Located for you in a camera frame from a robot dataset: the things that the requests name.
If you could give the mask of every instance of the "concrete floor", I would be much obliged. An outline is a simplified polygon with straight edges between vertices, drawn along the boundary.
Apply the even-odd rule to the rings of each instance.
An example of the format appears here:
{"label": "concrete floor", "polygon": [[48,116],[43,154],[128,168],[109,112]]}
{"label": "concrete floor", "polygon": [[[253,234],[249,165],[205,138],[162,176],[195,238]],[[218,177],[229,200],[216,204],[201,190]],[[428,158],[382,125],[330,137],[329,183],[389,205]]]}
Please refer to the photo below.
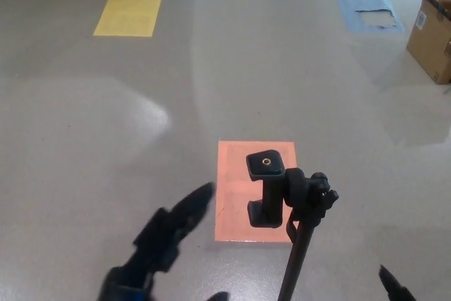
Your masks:
{"label": "concrete floor", "polygon": [[[160,206],[216,177],[224,140],[293,140],[340,193],[294,300],[451,298],[451,94],[405,34],[335,0],[163,0],[151,39],[94,38],[105,0],[0,0],[0,300],[95,300]],[[275,300],[288,245],[215,243],[214,211],[159,300]]]}

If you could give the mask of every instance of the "orange paper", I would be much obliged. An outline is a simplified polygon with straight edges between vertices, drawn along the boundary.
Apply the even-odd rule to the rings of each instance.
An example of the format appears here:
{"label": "orange paper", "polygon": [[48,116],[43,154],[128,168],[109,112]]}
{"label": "orange paper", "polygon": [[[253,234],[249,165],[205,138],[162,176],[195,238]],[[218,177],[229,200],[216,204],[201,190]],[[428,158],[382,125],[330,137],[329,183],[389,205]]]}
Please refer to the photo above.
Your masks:
{"label": "orange paper", "polygon": [[220,141],[216,189],[216,241],[290,242],[285,225],[291,208],[283,207],[279,228],[254,228],[249,223],[247,203],[261,199],[263,184],[252,182],[247,171],[248,154],[275,149],[286,168],[297,167],[294,142]]}

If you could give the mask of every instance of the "tripod leg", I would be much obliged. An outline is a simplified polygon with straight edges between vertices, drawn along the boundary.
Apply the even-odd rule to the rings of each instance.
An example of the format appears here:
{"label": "tripod leg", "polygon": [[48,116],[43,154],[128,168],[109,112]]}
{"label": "tripod leg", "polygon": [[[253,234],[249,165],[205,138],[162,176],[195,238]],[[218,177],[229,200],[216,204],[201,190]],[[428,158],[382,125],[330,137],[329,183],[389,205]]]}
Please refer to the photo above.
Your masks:
{"label": "tripod leg", "polygon": [[314,229],[315,227],[306,227],[299,223],[296,231],[296,241],[291,249],[278,301],[291,301]]}

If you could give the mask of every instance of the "cardboard box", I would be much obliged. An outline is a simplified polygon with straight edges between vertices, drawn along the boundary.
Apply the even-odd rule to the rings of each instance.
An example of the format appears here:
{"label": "cardboard box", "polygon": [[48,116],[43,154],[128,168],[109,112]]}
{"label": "cardboard box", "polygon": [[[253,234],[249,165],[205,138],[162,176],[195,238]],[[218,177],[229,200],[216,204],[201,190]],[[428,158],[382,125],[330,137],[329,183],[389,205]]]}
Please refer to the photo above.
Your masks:
{"label": "cardboard box", "polygon": [[451,81],[451,0],[423,0],[407,50],[438,84]]}

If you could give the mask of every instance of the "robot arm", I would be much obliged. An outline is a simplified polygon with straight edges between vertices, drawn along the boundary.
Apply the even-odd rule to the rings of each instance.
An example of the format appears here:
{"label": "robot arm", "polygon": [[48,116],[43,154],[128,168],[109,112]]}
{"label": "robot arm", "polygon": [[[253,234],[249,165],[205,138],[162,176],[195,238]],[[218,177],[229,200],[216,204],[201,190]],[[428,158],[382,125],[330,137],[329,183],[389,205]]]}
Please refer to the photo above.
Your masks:
{"label": "robot arm", "polygon": [[[214,194],[214,184],[197,188],[170,211],[160,208],[133,241],[135,253],[106,275],[97,301],[154,301],[152,288],[157,271],[169,272],[178,256],[178,245],[204,218]],[[227,301],[218,293],[209,301]]]}

